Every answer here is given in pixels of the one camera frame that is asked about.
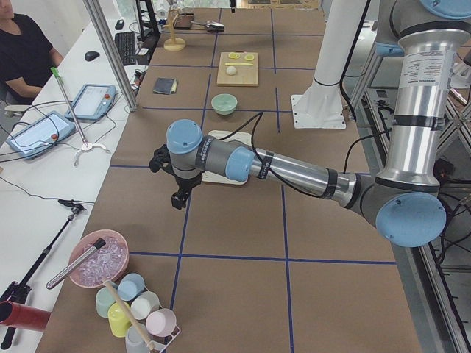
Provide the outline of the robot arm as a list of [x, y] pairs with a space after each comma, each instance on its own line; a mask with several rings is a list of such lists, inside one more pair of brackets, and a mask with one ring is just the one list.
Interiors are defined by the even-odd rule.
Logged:
[[277, 179], [295, 190], [332, 199], [363, 216], [385, 239], [417, 247], [439, 237], [447, 213], [433, 175], [457, 49], [470, 39], [468, 1], [382, 1], [377, 51], [403, 57], [385, 167], [375, 176], [341, 173], [243, 143], [202, 134], [195, 122], [172, 123], [151, 171], [174, 176], [171, 203], [186, 206], [205, 171], [245, 182]]

